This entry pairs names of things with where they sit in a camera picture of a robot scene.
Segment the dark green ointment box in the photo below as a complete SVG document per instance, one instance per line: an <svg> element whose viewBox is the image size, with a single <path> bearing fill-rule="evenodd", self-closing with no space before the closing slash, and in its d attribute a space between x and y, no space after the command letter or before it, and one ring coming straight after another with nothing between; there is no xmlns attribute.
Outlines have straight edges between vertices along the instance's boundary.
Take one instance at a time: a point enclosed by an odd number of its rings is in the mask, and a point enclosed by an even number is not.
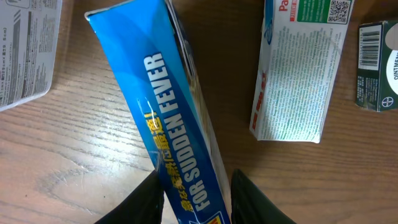
<svg viewBox="0 0 398 224"><path fill-rule="evenodd" d="M377 112L397 108L397 21L359 26L356 104Z"/></svg>

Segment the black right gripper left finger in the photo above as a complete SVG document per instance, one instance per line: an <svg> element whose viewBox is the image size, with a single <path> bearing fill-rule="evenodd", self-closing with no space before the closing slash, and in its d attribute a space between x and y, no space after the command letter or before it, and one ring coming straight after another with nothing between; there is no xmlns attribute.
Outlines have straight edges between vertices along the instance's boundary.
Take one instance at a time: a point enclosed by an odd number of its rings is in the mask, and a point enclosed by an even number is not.
<svg viewBox="0 0 398 224"><path fill-rule="evenodd" d="M116 208L95 224L161 224L164 190L153 170Z"/></svg>

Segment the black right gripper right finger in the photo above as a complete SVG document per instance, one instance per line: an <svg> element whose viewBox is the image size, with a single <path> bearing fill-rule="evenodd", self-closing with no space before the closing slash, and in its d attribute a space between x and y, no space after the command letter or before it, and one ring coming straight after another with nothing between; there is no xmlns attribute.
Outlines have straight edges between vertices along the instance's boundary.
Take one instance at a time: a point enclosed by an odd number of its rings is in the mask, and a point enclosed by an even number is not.
<svg viewBox="0 0 398 224"><path fill-rule="evenodd" d="M240 169L233 172L231 204L233 224L295 224Z"/></svg>

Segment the white Panadol box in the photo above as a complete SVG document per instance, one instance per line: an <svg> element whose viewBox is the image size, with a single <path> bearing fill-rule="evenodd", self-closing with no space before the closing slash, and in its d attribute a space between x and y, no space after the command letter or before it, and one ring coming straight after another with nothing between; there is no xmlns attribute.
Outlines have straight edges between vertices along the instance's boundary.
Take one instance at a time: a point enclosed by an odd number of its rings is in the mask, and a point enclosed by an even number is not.
<svg viewBox="0 0 398 224"><path fill-rule="evenodd" d="M320 142L353 0L265 0L250 131Z"/></svg>

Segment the blue Cool Fever box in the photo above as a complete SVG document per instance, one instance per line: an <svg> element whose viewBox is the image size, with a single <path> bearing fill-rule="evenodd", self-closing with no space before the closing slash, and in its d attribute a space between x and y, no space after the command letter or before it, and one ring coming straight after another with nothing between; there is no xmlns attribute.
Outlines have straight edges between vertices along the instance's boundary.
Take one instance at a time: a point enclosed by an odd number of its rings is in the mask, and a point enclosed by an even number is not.
<svg viewBox="0 0 398 224"><path fill-rule="evenodd" d="M229 224L231 194L190 43L171 1L85 14L179 223Z"/></svg>

